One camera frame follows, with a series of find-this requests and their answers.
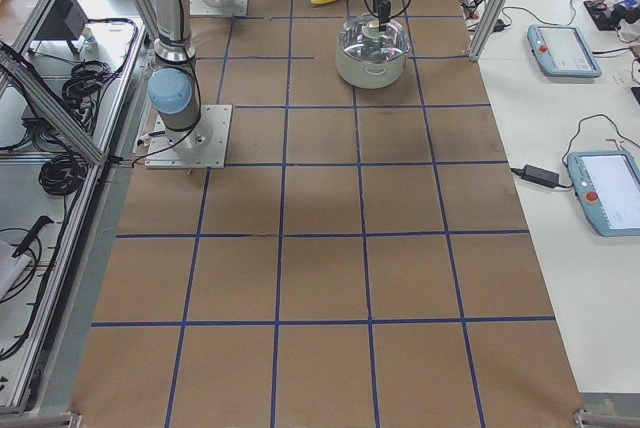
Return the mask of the brown paper table cover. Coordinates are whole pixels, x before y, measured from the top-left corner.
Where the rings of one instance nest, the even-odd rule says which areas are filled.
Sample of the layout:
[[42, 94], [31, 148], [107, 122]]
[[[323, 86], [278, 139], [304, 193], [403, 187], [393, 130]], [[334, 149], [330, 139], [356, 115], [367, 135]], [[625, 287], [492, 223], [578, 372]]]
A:
[[221, 170], [130, 171], [71, 405], [86, 427], [569, 427], [581, 400], [457, 0], [393, 0], [392, 86], [334, 67], [361, 0], [196, 19]]

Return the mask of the pale green cooking pot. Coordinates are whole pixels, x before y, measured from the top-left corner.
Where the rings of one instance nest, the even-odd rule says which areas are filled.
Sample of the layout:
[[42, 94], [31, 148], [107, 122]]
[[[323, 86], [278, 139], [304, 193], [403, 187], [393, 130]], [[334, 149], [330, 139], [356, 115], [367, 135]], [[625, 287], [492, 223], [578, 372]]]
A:
[[362, 62], [338, 52], [336, 69], [343, 80], [361, 89], [380, 89], [393, 84], [404, 72], [408, 56], [384, 63]]

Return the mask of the blue teach pendant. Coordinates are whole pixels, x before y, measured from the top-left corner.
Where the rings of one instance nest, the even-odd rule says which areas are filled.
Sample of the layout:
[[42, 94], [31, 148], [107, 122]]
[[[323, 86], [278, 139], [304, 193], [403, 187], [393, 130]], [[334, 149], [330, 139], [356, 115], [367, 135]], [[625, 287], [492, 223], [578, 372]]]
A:
[[601, 76], [591, 48], [576, 27], [530, 25], [527, 40], [541, 72], [547, 77], [595, 79]]
[[586, 219], [603, 237], [639, 235], [639, 168], [626, 150], [573, 152], [567, 169]]

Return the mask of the near blue teach pendant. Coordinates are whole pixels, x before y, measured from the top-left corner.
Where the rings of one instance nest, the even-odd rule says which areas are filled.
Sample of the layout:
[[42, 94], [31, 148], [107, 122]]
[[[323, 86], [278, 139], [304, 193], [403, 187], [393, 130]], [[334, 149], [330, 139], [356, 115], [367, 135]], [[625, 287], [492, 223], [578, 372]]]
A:
[[639, 168], [626, 150], [573, 152], [567, 169], [586, 219], [603, 237], [639, 235]]

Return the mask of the black power adapter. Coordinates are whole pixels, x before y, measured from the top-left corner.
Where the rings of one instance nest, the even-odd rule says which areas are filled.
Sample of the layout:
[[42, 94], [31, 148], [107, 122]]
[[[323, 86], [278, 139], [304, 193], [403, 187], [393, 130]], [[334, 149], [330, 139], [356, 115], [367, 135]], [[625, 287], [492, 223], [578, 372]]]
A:
[[522, 168], [521, 178], [547, 188], [556, 188], [559, 185], [558, 173], [529, 164]]

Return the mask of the glass pot lid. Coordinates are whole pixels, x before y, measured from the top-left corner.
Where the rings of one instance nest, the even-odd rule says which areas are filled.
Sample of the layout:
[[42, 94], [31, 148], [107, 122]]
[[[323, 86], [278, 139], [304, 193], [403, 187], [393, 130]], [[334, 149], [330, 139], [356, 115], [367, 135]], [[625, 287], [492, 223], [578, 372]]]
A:
[[409, 36], [395, 20], [384, 26], [370, 14], [348, 19], [337, 35], [338, 52], [362, 62], [384, 63], [407, 56]]

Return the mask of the far blue teach pendant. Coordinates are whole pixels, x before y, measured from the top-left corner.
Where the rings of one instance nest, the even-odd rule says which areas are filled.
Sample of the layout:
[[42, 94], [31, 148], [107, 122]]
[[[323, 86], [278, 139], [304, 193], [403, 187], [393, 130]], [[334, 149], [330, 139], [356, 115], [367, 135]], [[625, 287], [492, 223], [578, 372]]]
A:
[[601, 76], [591, 48], [576, 27], [530, 25], [527, 40], [541, 72], [547, 77], [595, 79]]

